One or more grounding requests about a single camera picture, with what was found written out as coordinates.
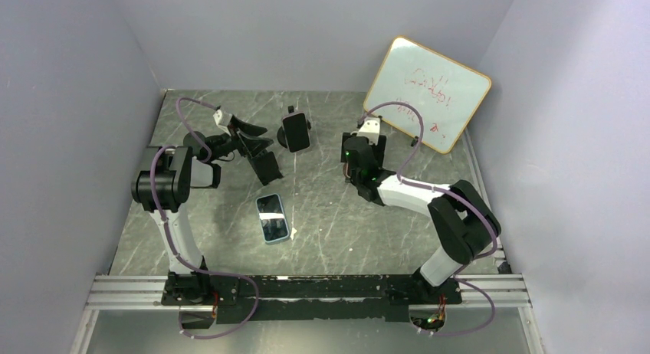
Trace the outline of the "blue cased phone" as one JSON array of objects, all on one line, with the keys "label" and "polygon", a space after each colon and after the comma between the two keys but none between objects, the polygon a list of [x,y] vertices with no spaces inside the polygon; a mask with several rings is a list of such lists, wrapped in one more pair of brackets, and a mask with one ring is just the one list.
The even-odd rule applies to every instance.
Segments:
[{"label": "blue cased phone", "polygon": [[255,201],[264,242],[276,244],[291,236],[284,206],[278,194],[265,195]]}]

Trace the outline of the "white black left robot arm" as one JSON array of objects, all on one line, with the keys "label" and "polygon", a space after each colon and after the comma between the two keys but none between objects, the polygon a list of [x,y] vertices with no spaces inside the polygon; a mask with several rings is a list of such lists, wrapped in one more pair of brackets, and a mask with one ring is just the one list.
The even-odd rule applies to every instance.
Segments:
[{"label": "white black left robot arm", "polygon": [[218,301],[205,257],[192,233],[186,203],[193,189],[217,189],[222,168],[217,161],[238,153],[263,184],[279,179],[273,140],[263,126],[231,114],[216,113],[221,133],[205,136],[191,129],[181,146],[146,147],[131,183],[135,203],[156,223],[169,259],[162,304],[200,305]]}]

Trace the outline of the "purple phone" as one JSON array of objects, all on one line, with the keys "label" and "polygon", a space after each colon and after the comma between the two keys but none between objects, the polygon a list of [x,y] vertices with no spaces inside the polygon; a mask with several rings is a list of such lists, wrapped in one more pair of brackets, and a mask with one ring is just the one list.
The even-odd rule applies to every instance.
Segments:
[{"label": "purple phone", "polygon": [[290,152],[299,152],[310,146],[309,123],[302,112],[295,112],[282,119],[286,147]]}]

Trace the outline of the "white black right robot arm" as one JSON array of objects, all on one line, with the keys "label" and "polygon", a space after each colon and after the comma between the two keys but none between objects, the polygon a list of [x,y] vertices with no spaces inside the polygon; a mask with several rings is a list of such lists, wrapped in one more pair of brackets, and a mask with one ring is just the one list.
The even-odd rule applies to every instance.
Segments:
[{"label": "white black right robot arm", "polygon": [[433,303],[442,295],[446,280],[496,251],[501,226],[470,182],[436,185],[408,179],[383,168],[383,150],[366,137],[342,135],[341,160],[361,198],[432,220],[440,246],[415,272],[413,291],[420,302]]}]

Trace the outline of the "black folding phone stand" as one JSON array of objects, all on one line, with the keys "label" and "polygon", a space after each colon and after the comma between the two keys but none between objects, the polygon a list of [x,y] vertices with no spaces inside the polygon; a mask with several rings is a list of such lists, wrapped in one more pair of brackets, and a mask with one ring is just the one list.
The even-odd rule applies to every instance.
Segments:
[{"label": "black folding phone stand", "polygon": [[269,185],[274,180],[284,177],[280,171],[276,156],[272,151],[265,150],[249,158],[248,162],[262,185]]}]

